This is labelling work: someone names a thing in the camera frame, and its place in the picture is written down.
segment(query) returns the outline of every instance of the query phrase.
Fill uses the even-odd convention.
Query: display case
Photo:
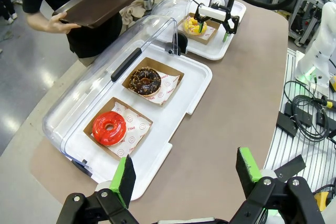
[[[162,42],[158,38],[168,37],[166,31],[170,31],[170,40]],[[94,140],[92,120],[112,110],[116,102],[145,118],[150,129],[130,154],[137,175],[132,199],[145,192],[172,148],[169,140],[184,115],[194,112],[212,78],[206,65],[178,54],[176,38],[174,19],[142,18],[98,57],[44,117],[43,130],[53,145],[98,183],[113,178],[122,155]],[[178,76],[165,103],[155,104],[125,85],[141,66]]]
[[[208,6],[210,0],[194,0],[198,3],[203,3]],[[163,0],[157,4],[153,11],[153,15],[166,15],[174,18],[178,24],[182,23],[185,18],[194,14],[197,9],[197,4],[192,0]],[[239,16],[241,22],[246,11],[246,6],[241,2],[235,1],[231,11],[232,16]],[[206,43],[204,41],[188,36],[187,51],[193,52],[199,56],[210,60],[219,60],[224,57],[224,54],[229,47],[234,34],[226,35],[225,28],[220,25],[216,34],[209,39]]]

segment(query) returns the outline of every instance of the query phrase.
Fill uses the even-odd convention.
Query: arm
[[[64,18],[67,13],[60,13],[51,17],[48,20],[41,12],[37,13],[27,13],[27,22],[28,25],[37,31],[45,31],[47,33],[54,34],[68,34],[71,29],[79,28],[80,26],[77,24],[63,24],[59,21],[60,18]]]

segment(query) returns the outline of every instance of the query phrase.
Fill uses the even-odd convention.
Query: yellow donut
[[[195,20],[192,17],[188,17],[185,19],[184,21],[184,31],[186,31],[188,34],[192,34],[192,35],[201,35],[203,33],[205,33],[206,29],[207,29],[207,25],[206,22],[204,22],[203,24],[203,28],[202,31],[199,32],[199,24],[197,22],[197,20]]]

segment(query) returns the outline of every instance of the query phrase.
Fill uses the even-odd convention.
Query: chocolate donut
[[[131,77],[130,89],[134,92],[148,96],[156,93],[161,86],[161,77],[154,69],[138,69]]]

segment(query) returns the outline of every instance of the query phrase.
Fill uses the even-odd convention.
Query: donut hole
[[[147,85],[147,84],[151,83],[150,79],[148,79],[148,78],[146,78],[146,77],[142,78],[140,81],[141,81],[144,85]]]
[[[108,123],[107,125],[105,125],[105,129],[107,131],[112,131],[114,128],[114,125],[112,123]]]

